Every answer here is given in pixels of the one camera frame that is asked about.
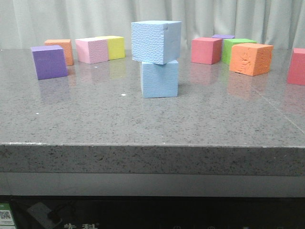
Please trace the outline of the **smooth light blue foam block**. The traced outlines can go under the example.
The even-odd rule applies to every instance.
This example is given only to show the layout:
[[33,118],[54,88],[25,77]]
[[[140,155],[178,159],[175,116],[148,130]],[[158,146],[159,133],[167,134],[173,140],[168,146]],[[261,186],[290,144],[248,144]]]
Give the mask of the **smooth light blue foam block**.
[[178,95],[179,63],[141,62],[141,91],[144,98],[176,97]]

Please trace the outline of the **orange foam block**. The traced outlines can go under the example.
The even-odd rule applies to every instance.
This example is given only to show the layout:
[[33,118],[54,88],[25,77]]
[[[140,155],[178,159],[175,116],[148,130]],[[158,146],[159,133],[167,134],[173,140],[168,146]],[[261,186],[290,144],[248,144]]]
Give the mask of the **orange foam block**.
[[61,46],[64,50],[66,65],[74,65],[71,39],[48,39],[44,42],[44,44]]
[[249,76],[268,73],[274,46],[258,43],[236,44],[231,50],[229,70]]

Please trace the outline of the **green foam block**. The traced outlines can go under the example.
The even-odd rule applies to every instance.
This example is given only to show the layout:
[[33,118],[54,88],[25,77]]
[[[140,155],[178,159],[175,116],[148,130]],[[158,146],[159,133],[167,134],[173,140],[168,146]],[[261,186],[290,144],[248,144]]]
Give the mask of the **green foam block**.
[[222,50],[222,61],[225,64],[230,64],[232,47],[236,44],[241,44],[241,43],[257,43],[257,41],[246,38],[224,39],[223,50]]

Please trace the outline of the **purple foam block left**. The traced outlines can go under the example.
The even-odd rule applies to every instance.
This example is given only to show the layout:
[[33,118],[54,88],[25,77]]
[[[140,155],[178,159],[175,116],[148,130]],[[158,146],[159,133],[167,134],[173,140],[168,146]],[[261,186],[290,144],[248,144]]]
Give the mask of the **purple foam block left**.
[[59,45],[31,47],[38,80],[68,76],[64,49]]

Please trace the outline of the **purple foam block back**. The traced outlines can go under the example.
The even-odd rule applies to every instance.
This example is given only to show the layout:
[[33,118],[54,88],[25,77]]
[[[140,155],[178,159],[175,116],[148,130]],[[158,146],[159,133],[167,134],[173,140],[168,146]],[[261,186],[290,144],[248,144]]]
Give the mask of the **purple foam block back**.
[[212,38],[218,38],[218,39],[234,39],[234,35],[227,35],[227,34],[214,34]]

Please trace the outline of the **black appliance front panel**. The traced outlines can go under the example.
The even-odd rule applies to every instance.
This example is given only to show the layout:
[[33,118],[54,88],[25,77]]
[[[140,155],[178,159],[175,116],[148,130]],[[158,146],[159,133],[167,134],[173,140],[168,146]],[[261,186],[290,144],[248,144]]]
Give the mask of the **black appliance front panel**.
[[303,198],[1,196],[19,229],[302,229]]

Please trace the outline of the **grey curtain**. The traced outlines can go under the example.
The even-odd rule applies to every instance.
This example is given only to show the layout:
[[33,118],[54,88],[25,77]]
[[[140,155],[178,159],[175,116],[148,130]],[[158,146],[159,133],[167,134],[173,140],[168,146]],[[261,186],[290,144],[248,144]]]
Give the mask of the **grey curtain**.
[[184,48],[214,34],[278,49],[305,45],[302,0],[3,0],[0,46],[22,49],[47,39],[118,35],[130,48],[131,23],[146,20],[180,21]]

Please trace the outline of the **yellow foam block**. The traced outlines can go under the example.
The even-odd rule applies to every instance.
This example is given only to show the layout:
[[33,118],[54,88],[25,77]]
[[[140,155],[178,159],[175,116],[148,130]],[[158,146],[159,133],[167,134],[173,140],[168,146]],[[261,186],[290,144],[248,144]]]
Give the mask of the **yellow foam block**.
[[125,58],[125,42],[122,36],[97,36],[98,39],[104,39],[108,44],[109,60]]

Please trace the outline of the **orange foam block right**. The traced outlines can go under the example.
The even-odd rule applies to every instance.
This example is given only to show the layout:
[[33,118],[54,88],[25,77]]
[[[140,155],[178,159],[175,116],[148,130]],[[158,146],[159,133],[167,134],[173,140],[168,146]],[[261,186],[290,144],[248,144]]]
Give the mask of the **orange foam block right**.
[[258,43],[236,44],[231,50],[229,70],[249,76],[268,73],[274,46]]

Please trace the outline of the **red foam block right edge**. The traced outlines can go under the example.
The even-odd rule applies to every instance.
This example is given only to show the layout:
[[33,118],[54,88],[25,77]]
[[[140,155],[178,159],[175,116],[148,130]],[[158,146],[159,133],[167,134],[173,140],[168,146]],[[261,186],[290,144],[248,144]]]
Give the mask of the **red foam block right edge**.
[[305,84],[305,49],[294,48],[291,56],[290,66],[287,75],[287,83]]

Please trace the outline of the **purple foam block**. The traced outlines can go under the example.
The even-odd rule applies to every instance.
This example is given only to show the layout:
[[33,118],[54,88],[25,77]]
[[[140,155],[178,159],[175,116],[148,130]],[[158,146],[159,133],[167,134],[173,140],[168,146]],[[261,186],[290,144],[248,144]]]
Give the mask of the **purple foam block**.
[[227,35],[227,34],[214,34],[212,38],[218,38],[218,39],[234,39],[234,35]]
[[64,49],[59,45],[31,47],[38,80],[68,76]]

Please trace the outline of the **green QR code sticker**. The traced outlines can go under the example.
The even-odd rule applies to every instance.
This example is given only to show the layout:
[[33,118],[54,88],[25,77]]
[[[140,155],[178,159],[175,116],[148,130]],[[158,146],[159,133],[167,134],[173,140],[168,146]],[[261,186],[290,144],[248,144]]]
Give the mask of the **green QR code sticker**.
[[0,229],[16,229],[9,203],[0,204]]

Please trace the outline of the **pink foam block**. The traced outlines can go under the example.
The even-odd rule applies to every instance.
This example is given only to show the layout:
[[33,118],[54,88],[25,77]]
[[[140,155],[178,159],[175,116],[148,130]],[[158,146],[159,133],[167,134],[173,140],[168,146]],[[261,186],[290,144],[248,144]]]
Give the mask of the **pink foam block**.
[[105,62],[109,60],[108,43],[105,39],[83,38],[76,39],[78,60],[87,64]]

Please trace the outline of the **red foam block centre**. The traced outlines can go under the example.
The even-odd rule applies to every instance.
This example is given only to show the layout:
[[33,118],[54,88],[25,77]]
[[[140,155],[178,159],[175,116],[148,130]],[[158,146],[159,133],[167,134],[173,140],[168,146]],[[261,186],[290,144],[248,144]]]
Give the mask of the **red foam block centre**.
[[214,64],[221,60],[222,39],[200,37],[192,40],[191,62]]

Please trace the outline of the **orange foam block left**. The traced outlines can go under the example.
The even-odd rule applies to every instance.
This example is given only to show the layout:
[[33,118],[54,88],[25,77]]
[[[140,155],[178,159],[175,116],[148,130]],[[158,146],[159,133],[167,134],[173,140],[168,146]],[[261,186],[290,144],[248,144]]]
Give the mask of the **orange foam block left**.
[[66,65],[74,65],[71,39],[48,39],[44,42],[44,44],[61,46],[64,50]]

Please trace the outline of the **textured light blue foam block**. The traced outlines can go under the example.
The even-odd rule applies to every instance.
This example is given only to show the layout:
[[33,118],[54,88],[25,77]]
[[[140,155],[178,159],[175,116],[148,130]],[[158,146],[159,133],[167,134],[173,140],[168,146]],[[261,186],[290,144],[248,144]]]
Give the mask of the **textured light blue foam block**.
[[132,59],[166,64],[180,57],[180,21],[138,21],[131,23]]

